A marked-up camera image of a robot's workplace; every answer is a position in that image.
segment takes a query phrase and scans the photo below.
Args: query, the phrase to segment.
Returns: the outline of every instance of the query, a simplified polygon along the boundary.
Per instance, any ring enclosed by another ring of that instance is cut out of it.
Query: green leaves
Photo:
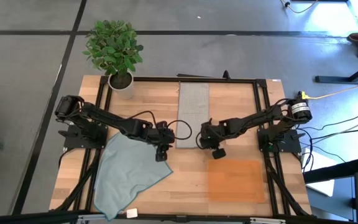
[[[136,50],[137,50],[137,51],[143,50],[143,45],[138,45],[138,46],[136,46]]]
[[[116,44],[116,42],[114,41],[114,38],[112,38],[112,37],[107,40],[107,44],[108,44],[110,47],[114,47],[114,48],[117,47],[117,44]]]
[[[96,22],[96,27],[97,27],[97,28],[100,28],[100,29],[105,29],[105,28],[106,28],[106,26],[103,24],[102,21]]]
[[[136,71],[134,64],[129,60],[129,57],[124,58],[125,66],[129,68],[131,71]]]
[[[135,71],[134,64],[143,62],[137,45],[136,31],[131,23],[124,21],[96,21],[95,27],[86,36],[86,48],[82,51],[91,59],[94,68],[102,69],[105,75]]]
[[[136,54],[136,55],[134,56],[134,59],[135,59],[135,61],[136,61],[137,63],[142,63],[142,62],[143,62],[143,59],[142,59],[142,57],[141,57],[139,54]]]
[[[104,49],[106,49],[107,53],[109,54],[113,54],[116,51],[114,47],[105,47]]]
[[[116,59],[110,56],[105,56],[104,60],[107,62],[112,62],[112,63],[116,63]]]
[[[125,48],[129,48],[129,47],[131,47],[131,42],[130,42],[130,40],[127,40],[125,42]]]

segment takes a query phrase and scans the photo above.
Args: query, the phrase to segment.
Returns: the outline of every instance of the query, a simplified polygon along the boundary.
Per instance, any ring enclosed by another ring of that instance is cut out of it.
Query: white cable
[[[310,9],[312,6],[314,6],[314,4],[316,4],[317,2],[318,2],[318,0],[316,0],[311,6],[307,7],[306,9],[304,9],[304,10],[302,10],[302,11],[300,11],[300,12],[297,12],[297,11],[293,10],[293,8],[291,7],[291,5],[285,6],[285,4],[286,4],[287,2],[285,2],[284,0],[281,0],[281,3],[283,4],[283,6],[290,8],[291,11],[293,11],[294,13],[302,13],[302,12],[305,12],[306,10],[308,10],[308,9]]]
[[[335,135],[345,133],[346,131],[350,131],[350,130],[352,130],[352,129],[356,128],[356,127],[358,127],[358,124],[357,124],[357,125],[355,125],[355,126],[353,126],[353,127],[351,127],[351,128],[346,129],[345,131],[341,131],[340,133],[336,133],[336,134],[333,134],[333,135],[327,136],[327,137],[325,137],[325,138],[322,138],[322,139],[320,139],[319,141],[314,142],[313,144],[316,144],[316,143],[318,143],[318,142],[321,142],[322,140],[325,140],[325,139],[327,139],[327,138],[334,137]]]

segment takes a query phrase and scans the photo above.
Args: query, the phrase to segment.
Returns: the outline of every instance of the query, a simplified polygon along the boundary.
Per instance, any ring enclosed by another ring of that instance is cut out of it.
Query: orange square mat
[[[265,202],[260,161],[217,159],[208,162],[212,202]]]

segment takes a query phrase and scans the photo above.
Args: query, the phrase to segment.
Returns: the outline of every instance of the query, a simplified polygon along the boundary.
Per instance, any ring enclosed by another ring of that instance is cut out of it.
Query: potted plant
[[[95,27],[86,36],[87,51],[83,54],[91,58],[93,67],[104,70],[109,75],[109,86],[122,98],[134,95],[134,64],[143,62],[137,45],[136,32],[130,22],[97,21]]]

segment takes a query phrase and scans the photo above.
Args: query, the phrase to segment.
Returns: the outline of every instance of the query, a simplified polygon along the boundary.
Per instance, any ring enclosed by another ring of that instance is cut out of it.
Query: light blue cloth
[[[95,183],[94,205],[110,221],[136,195],[172,173],[166,162],[155,161],[155,146],[118,133],[104,149]]]

